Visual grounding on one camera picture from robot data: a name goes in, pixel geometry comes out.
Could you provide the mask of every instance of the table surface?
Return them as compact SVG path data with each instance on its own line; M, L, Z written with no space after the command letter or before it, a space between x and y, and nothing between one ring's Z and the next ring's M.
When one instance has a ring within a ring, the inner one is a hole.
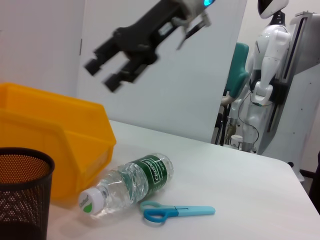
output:
M213 206L215 215L145 221L134 206L99 220L77 206L51 205L48 240L319 240L320 216L290 166L280 160L111 121L111 169L150 153L167 155L172 181L149 200Z

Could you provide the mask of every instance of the teal chair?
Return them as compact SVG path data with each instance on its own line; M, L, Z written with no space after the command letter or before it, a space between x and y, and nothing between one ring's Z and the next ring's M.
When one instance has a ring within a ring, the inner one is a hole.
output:
M223 115L221 113L218 113L218 117L215 123L215 127L218 128L218 133L214 141L214 144L216 145L218 144L221 130L222 134L220 145L224 145L228 115L231 107L230 104L239 97L249 77L249 73L246 71L246 61L248 53L248 45L240 42L236 43L229 70L229 76L224 89L224 92L226 94L227 92L229 92L229 94L227 96L224 96L221 100L221 106L224 107Z
M239 97L246 84L246 80L249 77L249 73L246 71L248 53L248 45L240 42L236 43L229 70L229 77L225 86L225 91L229 92L229 96L222 98L222 106L226 106L234 102Z

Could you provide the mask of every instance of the robotic arm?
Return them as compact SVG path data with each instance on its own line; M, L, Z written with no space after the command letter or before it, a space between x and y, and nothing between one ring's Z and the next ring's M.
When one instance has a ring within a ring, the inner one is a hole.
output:
M95 58L85 68L94 76L102 65L118 52L124 52L127 63L117 74L112 74L104 84L114 92L121 81L132 83L148 65L158 59L156 48L178 27L183 27L184 40L202 27L208 27L210 20L205 9L215 0L160 0L135 24L120 27L113 36L94 51ZM188 31L190 23L201 15L202 21Z
M261 81L257 82L252 94L252 101L264 106L268 103L273 87L270 81L279 70L286 57L291 35L288 32L275 30L267 46L261 67Z

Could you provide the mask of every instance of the white wall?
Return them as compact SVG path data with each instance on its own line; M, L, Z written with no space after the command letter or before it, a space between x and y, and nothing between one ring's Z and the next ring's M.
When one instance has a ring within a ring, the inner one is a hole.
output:
M249 54L254 49L254 45L257 36L269 24L271 18L261 19L257 9L257 0L247 0L247 6L244 12L243 21L238 37L238 42L248 44L250 47ZM320 1L319 0L290 0L289 5L282 10L286 16L286 24L289 25L291 19L295 14L309 11L320 14ZM247 110L244 109L240 115L241 119L246 116ZM237 132L241 135L242 126L237 129ZM318 153L320 151L320 108L316 119L313 124L311 135L306 144L304 155L302 158L301 168L311 172L315 172L318 166Z
M106 0L88 1L81 65L116 28L133 24L157 2L118 0L110 7ZM245 0L217 0L207 9L209 28L188 39L180 51L176 49L183 35L176 30L158 47L157 63L117 93L110 93L102 81L124 64L122 53L95 77L80 67L78 96L103 104L112 120L210 142L245 6Z
M85 0L0 0L0 79L75 96Z

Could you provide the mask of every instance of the white machine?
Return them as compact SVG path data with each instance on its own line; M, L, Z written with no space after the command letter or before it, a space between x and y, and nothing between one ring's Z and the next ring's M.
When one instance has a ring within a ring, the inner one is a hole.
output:
M273 18L249 58L251 78L231 105L229 128L235 132L243 122L243 151L282 160L303 181L300 162L319 104L320 15L299 13L286 28L280 10L289 1L259 1L267 2L259 5L260 16ZM240 119L246 98L248 112Z

